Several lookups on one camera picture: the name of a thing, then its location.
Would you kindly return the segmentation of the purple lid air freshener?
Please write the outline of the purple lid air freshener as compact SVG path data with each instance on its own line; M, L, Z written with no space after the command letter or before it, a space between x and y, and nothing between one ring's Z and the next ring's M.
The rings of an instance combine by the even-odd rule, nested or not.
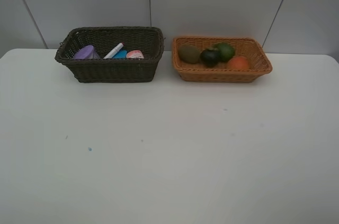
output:
M93 45L87 45L80 49L74 56L74 60L83 60L83 59L100 59L100 56L95 51Z

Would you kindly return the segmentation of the green avocado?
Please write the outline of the green avocado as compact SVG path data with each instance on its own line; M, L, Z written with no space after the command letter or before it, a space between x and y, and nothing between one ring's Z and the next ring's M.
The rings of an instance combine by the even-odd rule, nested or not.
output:
M235 55L235 49L226 42L220 42L213 45L220 52L220 61L228 62Z

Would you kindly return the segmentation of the white marker red caps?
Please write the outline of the white marker red caps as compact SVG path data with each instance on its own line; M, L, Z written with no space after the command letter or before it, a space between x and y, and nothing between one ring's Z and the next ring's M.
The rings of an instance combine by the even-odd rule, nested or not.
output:
M119 43L118 45L116 45L107 55L104 56L104 59L113 58L123 48L123 46L123 43Z

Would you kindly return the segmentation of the orange round fruit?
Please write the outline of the orange round fruit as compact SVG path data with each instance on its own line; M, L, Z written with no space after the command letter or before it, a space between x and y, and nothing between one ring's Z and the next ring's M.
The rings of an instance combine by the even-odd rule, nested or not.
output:
M232 57L232 59L227 62L227 69L230 70L249 70L250 68L250 63L244 56Z

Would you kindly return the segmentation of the pink bottle white cap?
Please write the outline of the pink bottle white cap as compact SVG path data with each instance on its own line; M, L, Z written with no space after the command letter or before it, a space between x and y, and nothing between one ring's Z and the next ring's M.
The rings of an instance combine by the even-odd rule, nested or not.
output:
M126 54L126 58L128 59L144 59L144 55L140 50L133 50Z

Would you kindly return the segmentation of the dark purple mangosteen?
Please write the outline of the dark purple mangosteen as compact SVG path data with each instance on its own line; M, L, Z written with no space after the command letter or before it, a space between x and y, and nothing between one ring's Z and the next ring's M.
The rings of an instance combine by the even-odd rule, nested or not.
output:
M220 62L220 52L217 48L207 48L201 52L200 60L206 67L214 67Z

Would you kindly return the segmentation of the brown kiwi fruit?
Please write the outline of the brown kiwi fruit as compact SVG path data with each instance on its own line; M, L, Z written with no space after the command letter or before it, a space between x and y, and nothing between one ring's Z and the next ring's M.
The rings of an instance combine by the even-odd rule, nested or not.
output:
M189 44L183 44L178 48L179 58L188 64L197 64L200 59L200 51Z

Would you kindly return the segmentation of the blue whiteboard eraser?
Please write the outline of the blue whiteboard eraser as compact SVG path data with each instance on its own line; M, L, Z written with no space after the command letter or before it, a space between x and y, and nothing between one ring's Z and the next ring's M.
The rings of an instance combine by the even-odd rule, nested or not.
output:
M112 58L113 59L124 59L126 58L127 55L127 51L126 50L119 50Z

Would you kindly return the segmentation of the dark brown wicker basket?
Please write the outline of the dark brown wicker basket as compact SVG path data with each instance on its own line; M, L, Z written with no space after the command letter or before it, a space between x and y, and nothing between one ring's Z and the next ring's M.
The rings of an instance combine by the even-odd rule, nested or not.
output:
M106 59L119 43L127 51L139 50L142 59ZM98 59L75 59L92 45ZM55 60L66 66L81 83L143 83L153 80L164 51L161 29L146 26L82 27L71 30L56 52Z

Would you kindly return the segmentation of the orange wicker basket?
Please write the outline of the orange wicker basket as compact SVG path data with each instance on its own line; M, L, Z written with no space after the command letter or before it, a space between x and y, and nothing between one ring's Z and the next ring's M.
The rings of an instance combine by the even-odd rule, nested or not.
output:
M226 42L235 49L235 56L243 56L249 62L248 70L230 70L227 64L220 62L212 68L205 65L188 64L179 58L179 47L190 44L199 51L211 47L213 44ZM180 77L188 82L213 82L213 83L251 83L257 78L269 74L272 65L264 53L261 45L252 38L231 37L204 37L181 36L172 41L172 65Z

